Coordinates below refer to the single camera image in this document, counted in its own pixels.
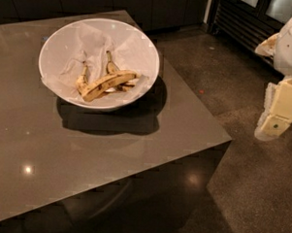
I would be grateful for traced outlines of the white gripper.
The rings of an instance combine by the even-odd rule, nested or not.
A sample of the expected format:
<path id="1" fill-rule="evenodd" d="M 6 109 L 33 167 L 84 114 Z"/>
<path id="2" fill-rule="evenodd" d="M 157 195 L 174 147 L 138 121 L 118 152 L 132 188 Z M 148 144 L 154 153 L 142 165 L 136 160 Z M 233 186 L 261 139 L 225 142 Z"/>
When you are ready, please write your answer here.
<path id="1" fill-rule="evenodd" d="M 278 84 L 267 85 L 264 112 L 254 132 L 260 141 L 271 141 L 292 124 L 292 17 L 278 33 L 260 43 L 255 52 L 272 58 L 274 68 L 288 76 Z"/>

